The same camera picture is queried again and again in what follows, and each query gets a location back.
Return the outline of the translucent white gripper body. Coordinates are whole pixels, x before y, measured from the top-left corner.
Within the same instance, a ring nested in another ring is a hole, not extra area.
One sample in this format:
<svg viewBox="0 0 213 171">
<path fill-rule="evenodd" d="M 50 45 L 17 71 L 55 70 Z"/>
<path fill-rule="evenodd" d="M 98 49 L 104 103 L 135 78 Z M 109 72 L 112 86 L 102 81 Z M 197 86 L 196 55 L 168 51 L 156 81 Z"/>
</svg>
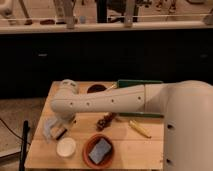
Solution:
<svg viewBox="0 0 213 171">
<path fill-rule="evenodd" d="M 43 135 L 46 141 L 50 142 L 51 140 L 59 140 L 70 130 L 74 122 L 74 117 L 68 121 L 62 121 L 55 116 L 48 118 L 43 124 Z"/>
</svg>

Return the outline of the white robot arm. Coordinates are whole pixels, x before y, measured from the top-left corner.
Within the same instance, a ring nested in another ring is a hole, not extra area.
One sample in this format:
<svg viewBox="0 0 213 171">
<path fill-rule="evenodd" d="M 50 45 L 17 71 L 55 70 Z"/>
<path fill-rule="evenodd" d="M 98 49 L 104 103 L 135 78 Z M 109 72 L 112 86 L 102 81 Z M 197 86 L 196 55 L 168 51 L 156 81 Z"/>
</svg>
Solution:
<svg viewBox="0 0 213 171">
<path fill-rule="evenodd" d="M 58 121 L 77 113 L 151 113 L 164 117 L 164 171 L 213 171 L 213 85 L 202 81 L 141 84 L 80 94 L 63 80 L 50 101 Z"/>
</svg>

